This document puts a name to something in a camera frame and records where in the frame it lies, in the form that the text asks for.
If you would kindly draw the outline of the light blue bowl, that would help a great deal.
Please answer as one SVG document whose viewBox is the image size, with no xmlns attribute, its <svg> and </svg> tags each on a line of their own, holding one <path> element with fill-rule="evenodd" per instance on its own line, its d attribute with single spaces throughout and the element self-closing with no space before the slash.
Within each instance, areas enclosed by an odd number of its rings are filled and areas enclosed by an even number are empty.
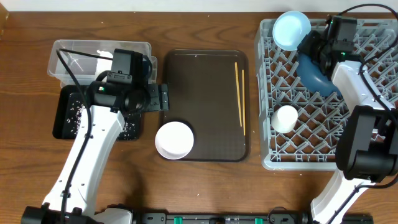
<svg viewBox="0 0 398 224">
<path fill-rule="evenodd" d="M 294 51 L 310 31 L 311 23 L 304 13 L 288 11 L 275 21 L 272 37 L 282 50 Z"/>
</svg>

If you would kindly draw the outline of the rice leftovers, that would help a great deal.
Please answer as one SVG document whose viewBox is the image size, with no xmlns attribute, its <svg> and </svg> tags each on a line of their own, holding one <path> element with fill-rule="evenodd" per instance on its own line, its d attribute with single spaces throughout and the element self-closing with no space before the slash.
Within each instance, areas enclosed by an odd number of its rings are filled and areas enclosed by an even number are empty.
<svg viewBox="0 0 398 224">
<path fill-rule="evenodd" d="M 81 112 L 85 109 L 79 100 L 71 102 L 67 106 L 63 128 L 59 139 L 75 139 L 80 126 Z M 123 130 L 118 136 L 120 141 L 135 141 L 139 138 L 141 115 L 129 114 L 126 118 Z"/>
</svg>

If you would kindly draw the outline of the pink white bowl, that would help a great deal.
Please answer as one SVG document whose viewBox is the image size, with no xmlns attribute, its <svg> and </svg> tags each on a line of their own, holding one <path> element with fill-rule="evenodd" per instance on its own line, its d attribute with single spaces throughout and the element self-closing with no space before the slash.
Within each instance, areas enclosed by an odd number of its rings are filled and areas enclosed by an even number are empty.
<svg viewBox="0 0 398 224">
<path fill-rule="evenodd" d="M 185 157 L 192 150 L 193 145 L 193 131 L 182 122 L 166 123 L 155 135 L 155 148 L 166 159 L 177 160 Z"/>
</svg>

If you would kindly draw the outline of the dark blue plate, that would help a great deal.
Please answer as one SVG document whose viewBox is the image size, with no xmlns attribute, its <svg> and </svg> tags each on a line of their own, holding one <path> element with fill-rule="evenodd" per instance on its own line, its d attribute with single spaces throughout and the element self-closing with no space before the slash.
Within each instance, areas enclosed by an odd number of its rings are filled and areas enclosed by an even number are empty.
<svg viewBox="0 0 398 224">
<path fill-rule="evenodd" d="M 329 97 L 332 93 L 341 96 L 337 87 L 322 74 L 319 67 L 315 65 L 307 55 L 298 54 L 297 61 L 297 75 L 300 77 L 303 86 L 310 92 L 319 92 L 323 97 Z"/>
</svg>

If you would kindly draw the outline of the white napkin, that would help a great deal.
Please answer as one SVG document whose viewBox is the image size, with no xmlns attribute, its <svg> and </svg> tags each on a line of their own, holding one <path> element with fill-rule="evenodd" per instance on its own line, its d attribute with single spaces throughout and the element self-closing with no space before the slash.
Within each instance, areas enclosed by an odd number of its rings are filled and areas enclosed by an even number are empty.
<svg viewBox="0 0 398 224">
<path fill-rule="evenodd" d="M 113 54 L 111 52 L 98 50 L 97 53 L 101 57 L 113 58 Z M 99 58 L 97 60 L 95 76 L 97 77 L 103 71 L 111 70 L 111 65 L 112 65 L 112 61 L 111 60 L 106 60 L 106 59 Z"/>
</svg>

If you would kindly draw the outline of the wooden chopstick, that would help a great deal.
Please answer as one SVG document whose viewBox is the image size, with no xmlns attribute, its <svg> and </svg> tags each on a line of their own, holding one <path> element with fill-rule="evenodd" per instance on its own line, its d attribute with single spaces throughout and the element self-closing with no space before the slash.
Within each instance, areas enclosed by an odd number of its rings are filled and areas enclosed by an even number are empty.
<svg viewBox="0 0 398 224">
<path fill-rule="evenodd" d="M 235 69 L 235 78 L 236 78 L 236 93 L 237 93 L 237 101 L 238 101 L 238 114 L 239 114 L 239 124 L 240 127 L 243 126 L 243 121 L 242 121 L 242 113 L 241 113 L 241 97 L 240 97 L 240 89 L 239 89 L 239 75 L 238 75 L 238 63 L 234 63 L 234 69 Z"/>
<path fill-rule="evenodd" d="M 244 69 L 241 70 L 242 79 L 242 106 L 243 106 L 243 134 L 246 136 L 246 103 L 245 103 L 245 77 Z"/>
</svg>

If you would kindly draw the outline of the pale green cup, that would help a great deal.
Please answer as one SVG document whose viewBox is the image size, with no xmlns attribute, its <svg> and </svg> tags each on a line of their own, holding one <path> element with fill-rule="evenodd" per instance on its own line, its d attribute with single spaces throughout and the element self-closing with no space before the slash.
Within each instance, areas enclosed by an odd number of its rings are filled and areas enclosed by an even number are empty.
<svg viewBox="0 0 398 224">
<path fill-rule="evenodd" d="M 271 126 L 278 133 L 291 132 L 298 120 L 298 112 L 293 106 L 280 107 L 271 117 Z"/>
</svg>

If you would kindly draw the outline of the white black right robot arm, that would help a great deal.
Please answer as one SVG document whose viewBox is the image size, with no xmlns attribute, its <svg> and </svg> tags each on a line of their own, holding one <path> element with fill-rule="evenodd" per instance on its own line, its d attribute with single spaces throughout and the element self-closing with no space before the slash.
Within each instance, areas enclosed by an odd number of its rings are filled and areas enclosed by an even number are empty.
<svg viewBox="0 0 398 224">
<path fill-rule="evenodd" d="M 365 190 L 397 183 L 397 109 L 383 97 L 366 68 L 392 47 L 368 59 L 353 49 L 351 31 L 312 30 L 298 45 L 298 51 L 339 89 L 350 112 L 335 151 L 337 170 L 311 202 L 313 223 L 341 223 Z"/>
</svg>

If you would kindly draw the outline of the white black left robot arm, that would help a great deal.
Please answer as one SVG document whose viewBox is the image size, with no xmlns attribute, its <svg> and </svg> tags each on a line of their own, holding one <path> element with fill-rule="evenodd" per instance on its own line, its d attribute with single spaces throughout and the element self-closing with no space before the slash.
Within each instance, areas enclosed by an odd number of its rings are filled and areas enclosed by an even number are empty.
<svg viewBox="0 0 398 224">
<path fill-rule="evenodd" d="M 21 222 L 132 223 L 128 208 L 95 212 L 98 186 L 126 118 L 142 111 L 169 108 L 166 84 L 134 85 L 94 81 L 87 88 L 91 106 L 81 114 L 80 127 L 57 182 L 40 207 L 26 207 Z"/>
</svg>

